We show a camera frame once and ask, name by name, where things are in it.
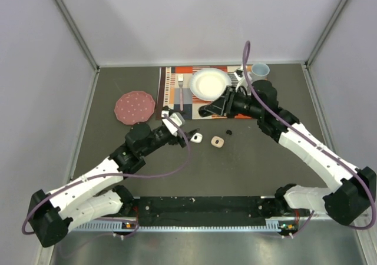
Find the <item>white earbud charging case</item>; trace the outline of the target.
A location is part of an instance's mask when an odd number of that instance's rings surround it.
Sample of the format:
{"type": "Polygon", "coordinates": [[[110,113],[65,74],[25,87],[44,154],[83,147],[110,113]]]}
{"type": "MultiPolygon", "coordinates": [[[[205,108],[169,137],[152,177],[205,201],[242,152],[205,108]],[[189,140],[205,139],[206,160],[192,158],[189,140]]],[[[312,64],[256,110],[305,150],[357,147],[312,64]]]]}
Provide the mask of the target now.
{"type": "Polygon", "coordinates": [[[191,142],[199,144],[203,140],[203,135],[200,134],[199,132],[196,132],[190,139],[191,142]]]}

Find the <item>pink beige earbud charging case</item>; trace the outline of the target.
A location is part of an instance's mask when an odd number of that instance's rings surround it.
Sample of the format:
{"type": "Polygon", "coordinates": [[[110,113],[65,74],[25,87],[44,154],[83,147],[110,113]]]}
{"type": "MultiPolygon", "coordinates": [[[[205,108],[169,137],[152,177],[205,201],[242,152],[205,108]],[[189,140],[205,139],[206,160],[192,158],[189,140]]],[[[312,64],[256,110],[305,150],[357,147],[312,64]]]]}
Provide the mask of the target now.
{"type": "Polygon", "coordinates": [[[211,139],[211,145],[216,147],[216,148],[222,148],[224,146],[224,139],[222,139],[219,136],[214,136],[211,139]]]}

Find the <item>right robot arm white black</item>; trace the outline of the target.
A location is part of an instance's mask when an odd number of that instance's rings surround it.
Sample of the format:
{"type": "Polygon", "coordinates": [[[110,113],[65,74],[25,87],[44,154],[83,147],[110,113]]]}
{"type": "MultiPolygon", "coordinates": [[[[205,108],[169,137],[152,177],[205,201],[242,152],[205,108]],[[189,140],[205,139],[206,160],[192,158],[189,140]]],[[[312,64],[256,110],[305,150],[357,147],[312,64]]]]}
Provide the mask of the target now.
{"type": "Polygon", "coordinates": [[[317,140],[288,110],[279,107],[277,91],[269,81],[252,83],[251,95],[228,86],[218,99],[199,108],[199,115],[252,117],[260,130],[298,156],[325,182],[324,188],[288,184],[276,191],[275,209],[289,215],[295,209],[325,213],[343,226],[351,225],[368,208],[371,228],[376,221],[376,172],[345,161],[317,140]]]}

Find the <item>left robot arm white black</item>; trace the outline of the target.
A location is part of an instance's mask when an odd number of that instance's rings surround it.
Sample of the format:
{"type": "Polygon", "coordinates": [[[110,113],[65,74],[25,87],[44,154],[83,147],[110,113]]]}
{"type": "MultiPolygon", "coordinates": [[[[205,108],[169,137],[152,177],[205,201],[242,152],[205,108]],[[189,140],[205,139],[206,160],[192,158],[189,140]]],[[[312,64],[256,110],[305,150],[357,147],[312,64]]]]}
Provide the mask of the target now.
{"type": "Polygon", "coordinates": [[[145,157],[166,144],[187,146],[198,129],[184,132],[180,126],[172,130],[168,121],[151,129],[145,122],[134,124],[125,142],[99,165],[63,187],[33,193],[26,222],[42,247],[59,243],[70,231],[103,216],[127,216],[133,211],[131,193],[119,183],[126,178],[139,178],[137,171],[145,165],[145,157]]]}

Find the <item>white plate blue rim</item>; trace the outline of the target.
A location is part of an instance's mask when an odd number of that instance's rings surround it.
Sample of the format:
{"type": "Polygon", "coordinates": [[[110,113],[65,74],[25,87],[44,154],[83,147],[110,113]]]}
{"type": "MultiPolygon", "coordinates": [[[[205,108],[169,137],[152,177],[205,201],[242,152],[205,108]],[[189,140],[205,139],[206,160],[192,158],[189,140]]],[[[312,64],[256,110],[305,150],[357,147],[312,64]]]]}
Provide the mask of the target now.
{"type": "Polygon", "coordinates": [[[204,68],[193,74],[189,87],[194,96],[203,101],[218,99],[232,85],[227,73],[217,68],[204,68]]]}

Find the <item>light blue mug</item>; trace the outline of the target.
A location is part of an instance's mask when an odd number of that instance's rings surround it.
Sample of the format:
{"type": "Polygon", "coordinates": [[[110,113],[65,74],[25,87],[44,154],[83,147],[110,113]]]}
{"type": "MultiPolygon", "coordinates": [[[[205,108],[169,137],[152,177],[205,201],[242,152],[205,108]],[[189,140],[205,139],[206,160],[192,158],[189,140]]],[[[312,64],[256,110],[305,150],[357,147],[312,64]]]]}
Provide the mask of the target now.
{"type": "Polygon", "coordinates": [[[252,65],[252,81],[265,80],[270,73],[270,68],[265,63],[256,63],[252,65]]]}

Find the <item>pink dotted plate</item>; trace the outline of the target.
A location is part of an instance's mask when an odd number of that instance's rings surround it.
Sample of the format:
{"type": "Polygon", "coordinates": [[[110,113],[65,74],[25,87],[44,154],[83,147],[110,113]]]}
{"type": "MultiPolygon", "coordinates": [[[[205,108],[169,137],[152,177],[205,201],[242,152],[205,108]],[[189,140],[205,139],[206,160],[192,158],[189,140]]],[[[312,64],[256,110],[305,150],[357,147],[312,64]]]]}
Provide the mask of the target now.
{"type": "Polygon", "coordinates": [[[155,111],[154,98],[145,91],[131,91],[122,95],[115,103],[117,120],[125,125],[147,122],[155,111]]]}

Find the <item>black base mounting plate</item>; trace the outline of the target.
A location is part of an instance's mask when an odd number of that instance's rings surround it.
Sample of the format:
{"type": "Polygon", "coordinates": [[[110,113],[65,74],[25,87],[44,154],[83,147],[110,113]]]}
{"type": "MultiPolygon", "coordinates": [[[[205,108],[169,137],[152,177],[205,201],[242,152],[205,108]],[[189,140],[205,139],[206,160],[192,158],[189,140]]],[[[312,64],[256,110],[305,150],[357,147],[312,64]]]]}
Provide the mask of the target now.
{"type": "Polygon", "coordinates": [[[282,214],[273,198],[256,196],[140,197],[133,209],[144,227],[264,226],[282,214]]]}

